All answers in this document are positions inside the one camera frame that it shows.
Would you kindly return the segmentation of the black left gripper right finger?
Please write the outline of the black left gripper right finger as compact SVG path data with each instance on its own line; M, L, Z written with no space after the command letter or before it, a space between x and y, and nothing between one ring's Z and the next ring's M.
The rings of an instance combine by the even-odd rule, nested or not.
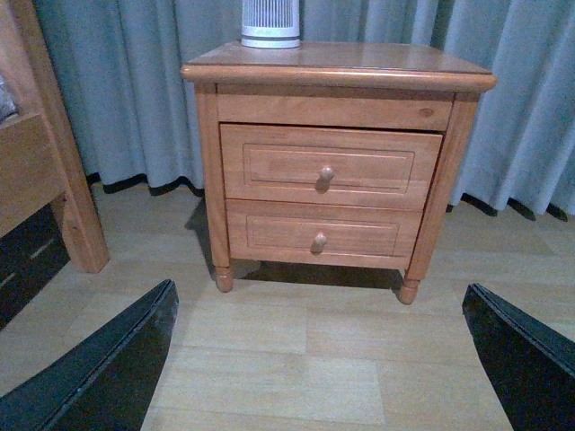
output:
M480 284L463 315L478 357L515 430L574 428L574 342Z

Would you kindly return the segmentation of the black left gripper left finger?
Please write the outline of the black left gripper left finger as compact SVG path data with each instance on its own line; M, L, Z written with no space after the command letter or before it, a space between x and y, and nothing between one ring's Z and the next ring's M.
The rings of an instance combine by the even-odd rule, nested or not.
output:
M3 430L138 430L170 348L179 299L165 280L1 398Z

